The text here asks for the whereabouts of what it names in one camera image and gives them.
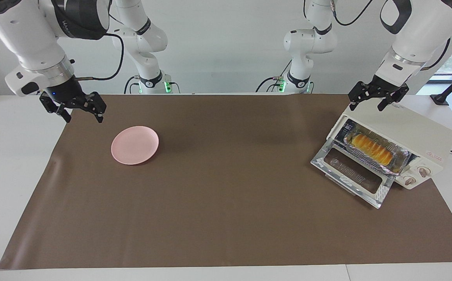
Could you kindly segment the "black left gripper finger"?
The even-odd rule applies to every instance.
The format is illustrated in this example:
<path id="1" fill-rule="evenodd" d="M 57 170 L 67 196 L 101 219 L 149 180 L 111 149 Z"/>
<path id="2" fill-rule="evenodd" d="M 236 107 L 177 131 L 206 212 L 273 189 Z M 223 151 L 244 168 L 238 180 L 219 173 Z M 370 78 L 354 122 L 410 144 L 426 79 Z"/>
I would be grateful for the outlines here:
<path id="1" fill-rule="evenodd" d="M 362 81 L 356 83 L 356 85 L 349 91 L 349 109 L 354 111 L 359 103 L 370 99 L 369 93 L 370 86 Z"/>
<path id="2" fill-rule="evenodd" d="M 409 87 L 407 85 L 403 85 L 396 91 L 381 90 L 380 94 L 383 96 L 383 99 L 378 104 L 378 110 L 383 111 L 388 105 L 392 103 L 399 103 L 408 91 Z"/>

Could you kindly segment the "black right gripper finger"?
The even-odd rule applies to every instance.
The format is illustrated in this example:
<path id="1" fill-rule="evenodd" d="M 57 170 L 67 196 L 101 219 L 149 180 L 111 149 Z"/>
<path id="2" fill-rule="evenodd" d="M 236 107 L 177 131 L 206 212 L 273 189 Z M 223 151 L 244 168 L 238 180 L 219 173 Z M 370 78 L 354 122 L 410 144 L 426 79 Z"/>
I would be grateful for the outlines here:
<path id="1" fill-rule="evenodd" d="M 62 117 L 62 119 L 66 123 L 69 123 L 71 121 L 71 115 L 65 109 L 64 103 L 60 103 L 60 105 L 58 106 L 47 94 L 40 95 L 40 102 L 42 103 L 43 107 L 46 109 L 48 113 L 50 114 L 54 113 Z"/>
<path id="2" fill-rule="evenodd" d="M 103 114 L 106 112 L 106 103 L 98 92 L 84 95 L 83 110 L 94 115 L 98 123 L 103 122 Z"/>

